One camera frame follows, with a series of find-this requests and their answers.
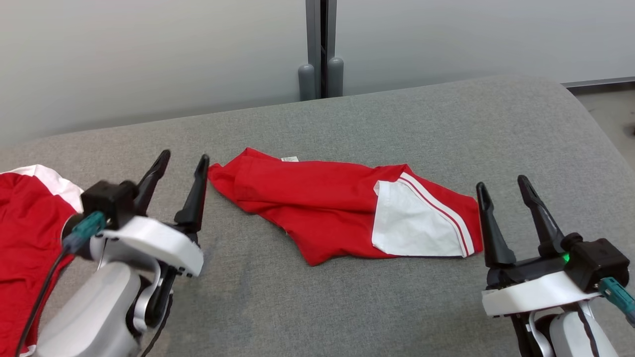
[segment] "folded red shorts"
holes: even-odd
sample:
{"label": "folded red shorts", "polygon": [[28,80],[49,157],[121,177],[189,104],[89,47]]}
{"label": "folded red shorts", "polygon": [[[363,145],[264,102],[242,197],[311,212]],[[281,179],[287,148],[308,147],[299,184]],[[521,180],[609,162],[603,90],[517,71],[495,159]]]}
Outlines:
{"label": "folded red shorts", "polygon": [[474,198],[416,176],[408,165],[289,162],[251,148],[209,169],[212,185],[283,228],[304,259],[451,257],[483,250]]}

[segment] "white partition panel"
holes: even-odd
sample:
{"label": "white partition panel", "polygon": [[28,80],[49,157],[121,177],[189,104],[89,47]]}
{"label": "white partition panel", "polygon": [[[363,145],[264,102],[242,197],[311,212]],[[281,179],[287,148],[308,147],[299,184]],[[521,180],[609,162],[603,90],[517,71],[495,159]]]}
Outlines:
{"label": "white partition panel", "polygon": [[489,74],[635,76],[632,0],[338,0],[344,94]]}
{"label": "white partition panel", "polygon": [[3,0],[0,145],[293,102],[305,2]]}

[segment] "red garment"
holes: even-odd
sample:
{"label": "red garment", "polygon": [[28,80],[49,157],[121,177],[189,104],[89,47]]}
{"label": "red garment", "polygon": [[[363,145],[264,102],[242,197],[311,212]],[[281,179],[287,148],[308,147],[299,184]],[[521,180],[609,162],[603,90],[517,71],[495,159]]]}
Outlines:
{"label": "red garment", "polygon": [[[81,210],[80,193],[77,186],[41,165],[0,173],[2,357],[15,354],[44,279],[62,249],[64,224],[77,210]],[[62,261],[53,281],[57,280],[60,270],[72,259],[69,255]],[[54,285],[51,284],[46,298]],[[35,350],[41,312],[40,308],[21,356],[29,356]]]}
{"label": "red garment", "polygon": [[[209,178],[213,186],[237,206],[282,227],[312,266],[338,255],[395,257],[396,255],[386,253],[376,246],[385,242],[391,245],[393,236],[407,241],[399,243],[401,245],[398,249],[389,246],[386,251],[403,250],[411,243],[416,246],[420,243],[417,240],[421,239],[417,234],[411,233],[421,229],[427,230],[424,238],[426,245],[415,254],[406,251],[399,255],[465,257],[483,249],[478,207],[474,198],[420,178],[408,165],[369,168],[352,163],[285,162],[247,148],[225,166],[212,165]],[[384,185],[398,184],[397,189],[403,190],[406,187],[405,192],[409,192],[406,193],[409,195],[407,197],[397,197],[398,202],[395,203],[390,203],[390,197],[387,197],[386,205],[382,206],[382,212],[386,213],[382,213],[381,219],[384,216],[390,219],[396,215],[397,220],[377,220],[379,206],[376,190],[379,182],[384,182]],[[439,202],[444,208],[439,209]],[[426,227],[426,223],[417,220],[416,215],[413,216],[415,220],[407,218],[408,225],[413,223],[420,227],[413,231],[403,226],[398,222],[401,220],[401,213],[391,208],[393,204],[399,206],[396,207],[398,210],[406,212],[402,214],[403,217],[412,216],[406,206],[420,205],[413,210],[425,210],[428,215],[426,217],[433,215],[432,225],[440,225],[440,228]],[[380,224],[387,226],[387,233],[376,232]],[[433,235],[435,232],[443,232],[445,236],[451,236],[453,233],[449,231],[450,228],[454,228],[458,241],[450,242],[452,246],[448,248],[444,246],[447,239],[440,241]],[[429,253],[421,253],[422,250],[428,250]]]}

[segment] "gray fabric tablecloth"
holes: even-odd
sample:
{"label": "gray fabric tablecloth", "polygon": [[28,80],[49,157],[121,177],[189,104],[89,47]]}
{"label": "gray fabric tablecloth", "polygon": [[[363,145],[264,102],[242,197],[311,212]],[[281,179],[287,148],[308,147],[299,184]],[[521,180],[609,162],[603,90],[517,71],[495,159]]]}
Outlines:
{"label": "gray fabric tablecloth", "polygon": [[[489,77],[407,90],[222,112],[49,137],[0,151],[0,171],[36,163],[83,188],[139,180],[172,150],[149,215],[171,220],[202,153],[225,164],[245,147],[368,166],[408,163],[462,194],[484,181],[509,246],[537,256],[516,177],[527,175],[566,233],[608,238],[635,257],[635,177],[562,86]],[[481,306],[483,256],[342,257],[309,267],[292,240],[209,188],[202,276],[179,279],[150,356],[515,356],[511,321]],[[76,259],[43,323],[94,271]],[[621,356],[635,332],[606,301],[594,312]]]}

